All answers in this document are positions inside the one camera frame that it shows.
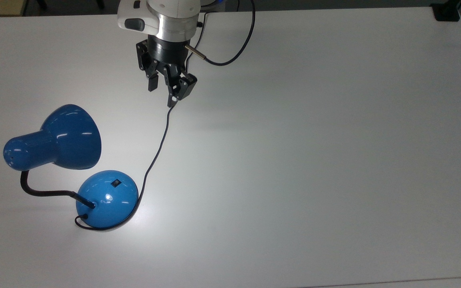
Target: blue desk lamp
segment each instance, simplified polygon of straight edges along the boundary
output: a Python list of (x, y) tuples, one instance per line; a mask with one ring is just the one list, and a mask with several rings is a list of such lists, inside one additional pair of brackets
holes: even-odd
[(15, 137), (4, 148), (6, 163), (21, 171), (20, 185), (33, 196), (70, 196), (77, 200), (78, 218), (94, 230), (124, 223), (136, 211), (138, 189), (128, 175), (114, 170), (88, 178), (78, 193), (37, 191), (28, 186), (29, 170), (53, 162), (68, 169), (88, 169), (99, 161), (101, 138), (83, 108), (68, 104), (51, 113), (38, 132)]

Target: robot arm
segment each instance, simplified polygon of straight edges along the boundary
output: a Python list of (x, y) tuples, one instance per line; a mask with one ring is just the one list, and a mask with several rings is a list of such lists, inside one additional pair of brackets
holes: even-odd
[(158, 87), (158, 73), (168, 86), (168, 107), (187, 97), (197, 78), (186, 73), (185, 48), (197, 30), (200, 0), (121, 0), (118, 25), (148, 35), (136, 44), (138, 65), (148, 90)]

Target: lamp base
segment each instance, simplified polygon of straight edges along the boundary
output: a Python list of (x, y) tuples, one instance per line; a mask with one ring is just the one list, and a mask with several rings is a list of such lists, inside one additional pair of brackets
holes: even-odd
[(95, 204), (91, 209), (76, 203), (78, 215), (86, 214), (88, 217), (82, 220), (93, 228), (117, 226), (128, 219), (138, 201), (133, 179), (115, 170), (95, 173), (81, 185), (78, 194)]

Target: black clamp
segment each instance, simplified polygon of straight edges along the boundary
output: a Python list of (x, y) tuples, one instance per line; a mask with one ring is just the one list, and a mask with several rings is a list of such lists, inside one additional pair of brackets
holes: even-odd
[(461, 0), (448, 0), (444, 4), (431, 4), (435, 20), (443, 22), (458, 22), (460, 20)]
[(148, 40), (136, 44), (136, 53), (140, 70), (145, 71), (148, 78), (150, 92), (158, 88), (158, 72), (164, 76), (168, 86), (168, 107), (190, 95), (197, 78), (186, 73), (183, 62), (166, 63), (153, 58), (149, 53)]

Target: power cord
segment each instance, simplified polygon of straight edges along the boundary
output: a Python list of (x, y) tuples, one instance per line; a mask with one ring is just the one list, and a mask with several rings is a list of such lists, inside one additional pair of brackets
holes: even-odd
[[(206, 17), (208, 14), (211, 14), (211, 13), (214, 13), (215, 11), (211, 11), (211, 12), (208, 12), (208, 13), (205, 13), (204, 14), (204, 20), (202, 21), (202, 30), (200, 30), (200, 36), (199, 36), (199, 40), (197, 40), (197, 44), (195, 44), (195, 49), (198, 48), (199, 44), (200, 44), (200, 40), (202, 40), (202, 36), (204, 35), (204, 29), (205, 29), (205, 20), (206, 20)], [(190, 58), (193, 56), (193, 52), (191, 52), (191, 54), (186, 58), (186, 73), (188, 72), (188, 66), (190, 65)]]
[(206, 62), (208, 62), (209, 64), (212, 64), (212, 65), (216, 65), (216, 66), (229, 65), (230, 63), (232, 63), (236, 59), (238, 59), (238, 57), (241, 55), (241, 53), (243, 53), (243, 51), (245, 51), (245, 48), (247, 47), (247, 44), (250, 41), (250, 37), (252, 37), (252, 32), (254, 31), (254, 25), (256, 23), (256, 5), (254, 3), (254, 0), (250, 0), (250, 3), (252, 4), (252, 23), (250, 25), (249, 36), (247, 36), (247, 40), (245, 40), (245, 43), (243, 44), (241, 49), (238, 51), (238, 54), (236, 54), (236, 56), (234, 56), (231, 60), (229, 60), (227, 62), (222, 62), (222, 63), (214, 62), (212, 60), (209, 60), (209, 58), (207, 58), (207, 57), (204, 59)]
[(141, 192), (140, 192), (140, 195), (138, 197), (138, 201), (136, 202), (136, 205), (134, 206), (133, 211), (130, 213), (130, 215), (124, 221), (120, 222), (117, 225), (106, 227), (106, 228), (95, 228), (95, 227), (84, 226), (84, 225), (82, 225), (81, 223), (79, 223), (77, 221), (77, 219), (79, 219), (79, 218), (81, 218), (81, 219), (87, 219), (88, 218), (88, 215), (83, 214), (83, 215), (78, 215), (77, 217), (75, 217), (74, 222), (76, 223), (76, 225), (78, 225), (79, 227), (81, 227), (83, 229), (86, 229), (86, 230), (106, 231), (106, 230), (114, 229), (114, 228), (117, 228), (117, 227), (120, 227), (120, 226), (124, 225), (126, 222), (128, 222), (133, 217), (133, 215), (136, 213), (136, 210), (138, 209), (138, 206), (140, 206), (140, 202), (141, 202), (141, 199), (143, 197), (143, 192), (145, 191), (145, 183), (147, 181), (147, 176), (150, 173), (150, 170), (152, 170), (152, 167), (154, 166), (154, 164), (156, 163), (156, 160), (158, 159), (159, 153), (161, 152), (161, 148), (163, 148), (163, 143), (165, 141), (166, 133), (168, 132), (168, 126), (170, 124), (170, 113), (172, 113), (172, 109), (174, 109), (174, 107), (175, 106), (170, 108), (168, 110), (168, 113), (166, 114), (166, 127), (165, 127), (165, 132), (163, 133), (163, 138), (161, 138), (161, 143), (159, 144), (158, 152), (156, 152), (156, 155), (154, 156), (154, 159), (150, 163), (150, 166), (148, 167), (147, 171), (145, 172), (145, 176), (143, 177), (143, 185), (141, 186)]
[(205, 28), (205, 21), (206, 21), (206, 16), (208, 14), (210, 14), (210, 12), (206, 13), (206, 15), (204, 15), (204, 20), (203, 20), (203, 24), (202, 24), (202, 31), (200, 31), (200, 37), (199, 37), (199, 40), (197, 41), (197, 44), (195, 45), (195, 47), (190, 47), (189, 45), (185, 46), (188, 50), (190, 50), (192, 53), (190, 54), (190, 56), (187, 57), (186, 59), (186, 71), (188, 71), (188, 64), (190, 62), (190, 58), (192, 57), (192, 55), (195, 53), (197, 56), (201, 57), (204, 61), (208, 62), (209, 64), (212, 64), (212, 65), (216, 65), (216, 66), (225, 66), (225, 65), (229, 65), (231, 64), (232, 62), (234, 62), (240, 55), (241, 53), (243, 53), (243, 51), (245, 51), (245, 48), (247, 47), (247, 44), (249, 43), (250, 41), (250, 37), (252, 36), (252, 33), (254, 31), (254, 25), (256, 23), (256, 5), (254, 3), (254, 0), (250, 0), (250, 3), (252, 4), (252, 23), (250, 25), (250, 31), (249, 31), (249, 35), (247, 36), (247, 39), (245, 40), (245, 43), (243, 43), (243, 46), (241, 47), (241, 49), (238, 51), (238, 53), (229, 61), (227, 62), (222, 62), (222, 63), (219, 63), (219, 62), (214, 62), (210, 59), (208, 59), (205, 55), (203, 55), (202, 53), (200, 53), (199, 51), (197, 51), (197, 48), (200, 44), (200, 40), (202, 40), (202, 36), (203, 36), (203, 32), (204, 32), (204, 28)]

